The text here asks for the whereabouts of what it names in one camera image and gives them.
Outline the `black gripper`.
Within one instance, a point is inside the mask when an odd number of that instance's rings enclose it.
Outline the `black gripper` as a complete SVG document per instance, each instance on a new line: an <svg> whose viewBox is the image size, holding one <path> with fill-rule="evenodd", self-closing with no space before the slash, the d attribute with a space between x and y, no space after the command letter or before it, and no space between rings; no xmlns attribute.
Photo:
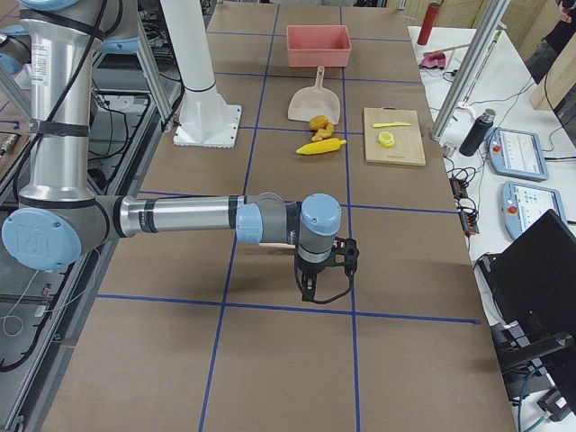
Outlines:
<svg viewBox="0 0 576 432"><path fill-rule="evenodd" d="M317 276L326 267L341 267L348 279L348 287L354 287L359 249L353 238L335 237L326 253L313 254L302 247L295 252L295 280L304 302L315 302Z"/></svg>

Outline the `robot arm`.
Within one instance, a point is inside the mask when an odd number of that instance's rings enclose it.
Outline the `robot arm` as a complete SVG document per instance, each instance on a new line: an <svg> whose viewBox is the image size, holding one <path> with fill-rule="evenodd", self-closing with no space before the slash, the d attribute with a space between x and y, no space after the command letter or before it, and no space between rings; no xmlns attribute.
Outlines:
<svg viewBox="0 0 576 432"><path fill-rule="evenodd" d="M3 223L6 251L20 264L52 271L102 244L138 233L233 229L239 241L284 243L294 278L314 302L320 272L339 266L353 280L356 242L338 235L342 210L330 195L284 202L273 193L135 199L87 186L92 57L147 44L133 1L24 1L31 35L31 173Z"/></svg>

